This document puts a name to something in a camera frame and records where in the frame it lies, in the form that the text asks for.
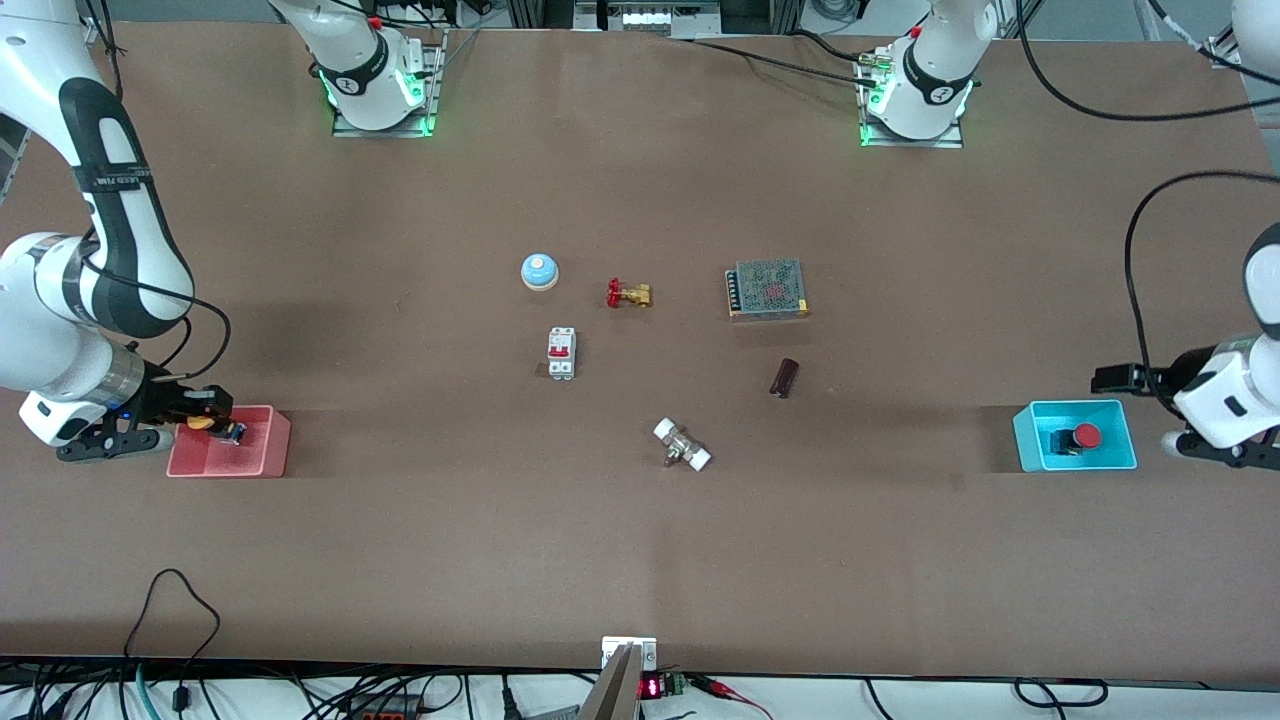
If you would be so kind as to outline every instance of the white mounting plate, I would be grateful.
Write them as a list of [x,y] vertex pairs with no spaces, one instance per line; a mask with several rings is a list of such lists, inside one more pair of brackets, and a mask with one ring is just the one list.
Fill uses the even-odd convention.
[[658,638],[632,638],[627,635],[604,635],[600,641],[600,667],[609,664],[613,651],[622,644],[639,644],[644,651],[645,671],[658,669]]

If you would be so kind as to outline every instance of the table surface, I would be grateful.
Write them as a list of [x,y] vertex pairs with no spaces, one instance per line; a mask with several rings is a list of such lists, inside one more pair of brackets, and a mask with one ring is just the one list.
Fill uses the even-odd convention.
[[[963,151],[860,149],[847,86],[644,35],[492,32],[449,68],[436,137],[334,140],[289,28],[119,32],[174,237],[234,319],[209,379],[292,418],[288,473],[65,466],[3,393],[0,651],[119,652],[172,565],[221,611],[220,656],[585,667],[634,633],[723,671],[1280,679],[1280,477],[1164,456],[1176,425],[1149,401],[1125,404],[1134,473],[1016,473],[1010,430],[1137,359],[1129,215],[1179,172],[1270,170],[1249,114],[1094,120],[997,42]],[[1176,44],[1038,49],[1101,108],[1243,99]],[[1226,182],[1152,205],[1155,356],[1252,327],[1240,261],[1272,208]],[[83,220],[33,143],[4,236]],[[559,260],[553,291],[520,283],[531,251]],[[723,270],[778,256],[812,318],[731,324]],[[607,309],[613,275],[653,307]],[[178,366],[215,346],[193,320]],[[535,375],[552,325],[580,333],[570,383]],[[705,471],[662,466],[663,416]],[[140,653],[207,633],[177,584],[152,610]]]

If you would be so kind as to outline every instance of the cyan plastic tray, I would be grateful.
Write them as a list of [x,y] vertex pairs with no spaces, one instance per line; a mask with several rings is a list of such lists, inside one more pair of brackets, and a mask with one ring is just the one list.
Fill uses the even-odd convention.
[[[1080,455],[1057,455],[1050,450],[1055,430],[1093,423],[1102,430],[1102,445]],[[1037,400],[1014,416],[1018,457],[1028,473],[1069,473],[1082,470],[1133,470],[1129,423],[1119,400]]]

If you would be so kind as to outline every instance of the green led light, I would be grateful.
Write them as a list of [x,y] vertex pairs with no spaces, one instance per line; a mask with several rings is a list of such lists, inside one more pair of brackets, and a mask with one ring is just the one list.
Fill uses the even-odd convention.
[[333,96],[333,87],[329,86],[329,81],[324,79],[324,74],[320,76],[320,85],[324,86],[325,97],[329,100],[330,108],[338,106],[338,100]]
[[401,92],[404,94],[404,101],[410,105],[419,105],[422,102],[422,81],[417,78],[410,78],[401,70],[396,70],[396,82],[401,86]]

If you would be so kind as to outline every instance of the cylindrical capacitor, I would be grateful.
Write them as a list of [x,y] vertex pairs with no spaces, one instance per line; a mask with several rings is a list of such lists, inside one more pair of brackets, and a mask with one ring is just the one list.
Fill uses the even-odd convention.
[[800,363],[790,357],[782,359],[782,365],[778,365],[778,374],[773,378],[773,386],[769,387],[769,395],[773,397],[786,397],[791,395],[791,384],[796,382],[796,370],[800,369]]

